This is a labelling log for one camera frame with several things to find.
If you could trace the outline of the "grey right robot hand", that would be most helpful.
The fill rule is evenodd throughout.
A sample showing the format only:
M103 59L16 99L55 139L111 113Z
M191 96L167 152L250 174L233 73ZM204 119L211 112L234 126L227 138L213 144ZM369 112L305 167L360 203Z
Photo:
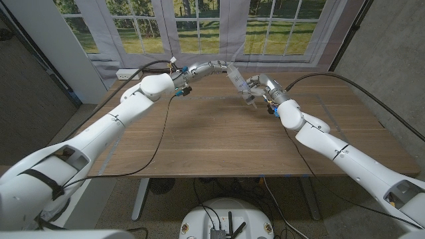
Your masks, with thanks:
M265 74L251 76L246 82L249 87L248 92L253 96L264 96L265 99L277 105L290 100L280 84Z

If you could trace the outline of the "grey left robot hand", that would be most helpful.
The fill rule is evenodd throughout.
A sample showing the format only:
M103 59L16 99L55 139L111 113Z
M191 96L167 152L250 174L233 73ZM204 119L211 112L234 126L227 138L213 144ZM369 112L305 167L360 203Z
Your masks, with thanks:
M173 73L171 77L175 88L183 88L213 73L226 72L229 66L230 63L223 60L196 62L191 66L184 66L180 71Z

